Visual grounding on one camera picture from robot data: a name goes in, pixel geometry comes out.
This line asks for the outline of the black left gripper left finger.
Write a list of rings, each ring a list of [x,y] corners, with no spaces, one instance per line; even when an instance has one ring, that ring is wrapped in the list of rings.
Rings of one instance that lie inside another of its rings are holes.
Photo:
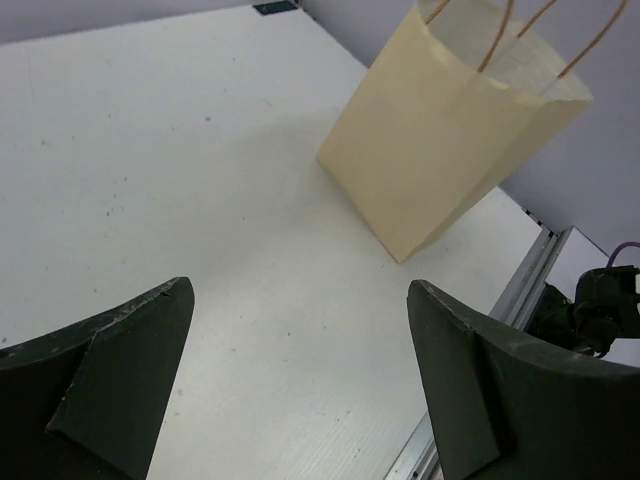
[[[193,311],[176,277],[2,349],[2,478],[146,478]]]

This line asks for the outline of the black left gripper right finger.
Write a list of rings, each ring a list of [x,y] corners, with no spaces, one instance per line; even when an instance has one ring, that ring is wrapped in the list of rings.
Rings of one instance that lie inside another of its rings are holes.
[[[639,371],[562,349],[413,281],[411,336],[448,479],[635,479]]]

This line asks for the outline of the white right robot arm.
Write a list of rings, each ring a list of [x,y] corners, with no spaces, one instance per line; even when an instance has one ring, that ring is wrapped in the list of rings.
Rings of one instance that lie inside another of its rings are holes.
[[[628,265],[584,273],[572,307],[577,338],[605,357],[616,339],[639,338],[639,269]]]

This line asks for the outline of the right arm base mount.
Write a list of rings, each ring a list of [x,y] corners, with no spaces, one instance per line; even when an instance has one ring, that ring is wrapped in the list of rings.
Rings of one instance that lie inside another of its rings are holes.
[[[545,285],[525,332],[558,347],[572,350],[576,337],[568,314],[572,303],[555,286]]]

